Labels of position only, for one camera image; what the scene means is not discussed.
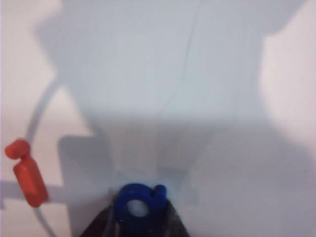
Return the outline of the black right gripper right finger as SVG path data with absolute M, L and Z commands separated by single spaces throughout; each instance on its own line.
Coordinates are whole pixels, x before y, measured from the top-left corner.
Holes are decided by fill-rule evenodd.
M 167 200 L 166 207 L 161 217 L 161 227 L 159 229 L 160 237 L 189 237 L 189 233 L 183 224 L 180 215 Z

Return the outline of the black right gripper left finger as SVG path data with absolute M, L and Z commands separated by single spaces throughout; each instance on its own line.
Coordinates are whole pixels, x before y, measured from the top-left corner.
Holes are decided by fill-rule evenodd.
M 119 228 L 114 217 L 117 195 L 111 197 L 109 204 L 97 214 L 80 234 L 80 237 L 118 237 Z

